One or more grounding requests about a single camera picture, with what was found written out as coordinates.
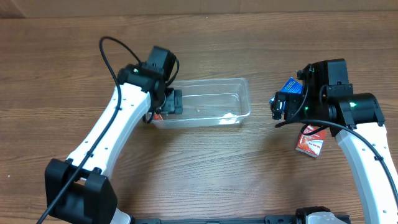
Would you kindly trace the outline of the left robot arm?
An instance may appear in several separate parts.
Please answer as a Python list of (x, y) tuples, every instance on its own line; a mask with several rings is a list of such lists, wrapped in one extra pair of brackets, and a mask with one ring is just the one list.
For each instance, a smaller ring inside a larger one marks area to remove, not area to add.
[(155, 114), (180, 114), (182, 92), (172, 88), (177, 57), (155, 46), (147, 61), (119, 71), (112, 98), (84, 141), (64, 160), (45, 169), (48, 215), (68, 223), (134, 223), (118, 208), (110, 178), (116, 161), (139, 121)]

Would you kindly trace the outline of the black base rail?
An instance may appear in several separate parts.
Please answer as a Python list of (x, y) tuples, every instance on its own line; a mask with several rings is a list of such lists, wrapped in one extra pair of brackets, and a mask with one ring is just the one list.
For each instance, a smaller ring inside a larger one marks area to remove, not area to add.
[(161, 220), (159, 218), (135, 219), (133, 224), (305, 224), (304, 219), (295, 215), (266, 215), (262, 218), (214, 218)]

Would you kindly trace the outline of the blue box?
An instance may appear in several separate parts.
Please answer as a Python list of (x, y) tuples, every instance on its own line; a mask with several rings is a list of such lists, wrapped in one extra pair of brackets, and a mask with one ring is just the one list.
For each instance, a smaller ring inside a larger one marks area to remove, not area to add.
[(302, 90), (303, 85), (293, 77), (290, 77), (285, 85), (280, 89), (280, 92), (301, 94)]

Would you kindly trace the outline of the clear plastic container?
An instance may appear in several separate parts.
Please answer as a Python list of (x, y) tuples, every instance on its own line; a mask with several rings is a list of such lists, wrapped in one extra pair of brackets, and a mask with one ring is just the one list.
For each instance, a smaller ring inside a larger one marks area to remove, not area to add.
[(240, 124), (251, 114), (245, 78), (179, 80), (171, 85), (182, 91), (182, 114), (162, 114), (152, 124), (159, 129)]

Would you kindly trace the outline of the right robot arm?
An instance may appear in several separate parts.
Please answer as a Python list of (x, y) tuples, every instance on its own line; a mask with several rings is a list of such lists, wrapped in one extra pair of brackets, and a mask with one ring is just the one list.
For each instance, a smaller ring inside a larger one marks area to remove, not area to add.
[(276, 127), (302, 123), (329, 129), (343, 151), (366, 223), (397, 223), (397, 171), (382, 108), (371, 93), (355, 93), (343, 58), (297, 71), (300, 93), (278, 91), (271, 101)]

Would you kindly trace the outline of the red and white box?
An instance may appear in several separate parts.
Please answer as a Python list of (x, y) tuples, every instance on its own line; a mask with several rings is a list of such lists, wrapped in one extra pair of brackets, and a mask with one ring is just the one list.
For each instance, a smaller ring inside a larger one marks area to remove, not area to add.
[(318, 157), (326, 138), (326, 130), (306, 124), (300, 130), (296, 150), (312, 157)]

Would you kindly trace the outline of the orange bottle white cap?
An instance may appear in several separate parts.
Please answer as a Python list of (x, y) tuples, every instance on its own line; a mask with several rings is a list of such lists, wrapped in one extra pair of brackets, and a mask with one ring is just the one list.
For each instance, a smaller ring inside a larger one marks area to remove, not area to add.
[(155, 121), (163, 121), (164, 119), (163, 119), (163, 117), (162, 117), (162, 115), (161, 114), (155, 114), (154, 115), (154, 117), (153, 117), (153, 120), (155, 120)]

